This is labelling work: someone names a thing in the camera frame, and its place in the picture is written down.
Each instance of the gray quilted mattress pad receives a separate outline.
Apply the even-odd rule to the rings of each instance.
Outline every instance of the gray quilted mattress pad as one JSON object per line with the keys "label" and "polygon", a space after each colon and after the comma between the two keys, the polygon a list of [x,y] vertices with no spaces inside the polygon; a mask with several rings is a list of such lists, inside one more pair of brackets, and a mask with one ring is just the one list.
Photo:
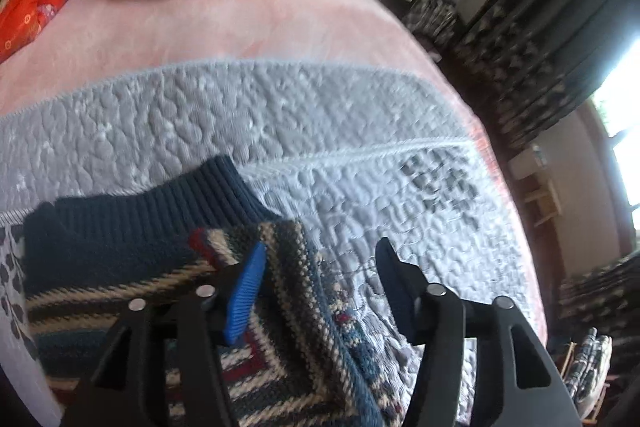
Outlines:
{"label": "gray quilted mattress pad", "polygon": [[[380,237],[462,298],[510,295],[537,326],[528,251],[474,140],[423,78],[346,65],[194,62],[127,74],[0,119],[0,264],[20,223],[59,196],[140,192],[224,153],[272,210],[297,217],[348,291],[408,405],[421,350],[398,333],[373,261]],[[0,296],[0,363],[45,427],[60,410]],[[459,417],[468,420],[468,344]]]}

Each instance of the curtain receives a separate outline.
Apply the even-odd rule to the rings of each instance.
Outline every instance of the curtain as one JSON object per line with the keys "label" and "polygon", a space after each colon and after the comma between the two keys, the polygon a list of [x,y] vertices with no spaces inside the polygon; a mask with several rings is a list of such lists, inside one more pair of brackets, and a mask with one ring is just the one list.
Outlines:
{"label": "curtain", "polygon": [[519,150],[600,86],[638,13],[637,0],[488,0],[456,52],[497,92],[500,131]]}
{"label": "curtain", "polygon": [[617,380],[606,394],[612,409],[640,375],[640,251],[560,286],[558,333],[580,338],[590,327],[612,338],[609,375]]}

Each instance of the window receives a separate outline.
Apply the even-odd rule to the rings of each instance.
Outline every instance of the window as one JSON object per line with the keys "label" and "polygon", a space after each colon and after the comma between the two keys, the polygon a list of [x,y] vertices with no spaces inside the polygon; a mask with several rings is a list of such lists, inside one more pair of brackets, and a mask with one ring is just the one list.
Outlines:
{"label": "window", "polygon": [[640,231],[640,39],[592,97],[620,166],[626,195]]}

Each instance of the metal screw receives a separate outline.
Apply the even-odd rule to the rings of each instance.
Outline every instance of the metal screw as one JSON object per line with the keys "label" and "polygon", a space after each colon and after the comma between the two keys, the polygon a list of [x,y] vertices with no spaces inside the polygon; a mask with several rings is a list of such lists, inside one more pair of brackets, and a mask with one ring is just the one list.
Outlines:
{"label": "metal screw", "polygon": [[133,299],[132,301],[129,301],[129,309],[132,312],[142,311],[143,309],[145,309],[145,306],[146,306],[145,299]]}
{"label": "metal screw", "polygon": [[510,298],[508,298],[506,295],[500,295],[499,297],[496,297],[494,299],[494,302],[503,310],[510,310],[515,306],[513,301]]}
{"label": "metal screw", "polygon": [[447,292],[447,289],[439,283],[431,283],[427,286],[427,293],[434,297],[442,297]]}
{"label": "metal screw", "polygon": [[213,295],[213,293],[215,293],[216,289],[213,288],[212,285],[210,284],[203,284],[202,286],[198,286],[198,288],[196,289],[196,295],[198,297],[210,297]]}

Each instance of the knit sweater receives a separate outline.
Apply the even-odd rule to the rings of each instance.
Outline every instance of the knit sweater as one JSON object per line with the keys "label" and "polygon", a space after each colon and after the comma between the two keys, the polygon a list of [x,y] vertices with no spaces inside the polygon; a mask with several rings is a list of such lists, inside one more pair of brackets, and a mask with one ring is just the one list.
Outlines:
{"label": "knit sweater", "polygon": [[[258,226],[265,221],[272,223]],[[246,344],[223,355],[241,425],[399,422],[401,407],[372,347],[346,298],[321,277],[302,226],[262,206],[226,156],[143,194],[43,203],[24,233],[31,333],[61,403],[129,300],[174,301],[211,274],[208,261],[221,252],[239,259],[260,238],[268,269]],[[179,422],[184,409],[170,353],[168,361],[170,412]]]}

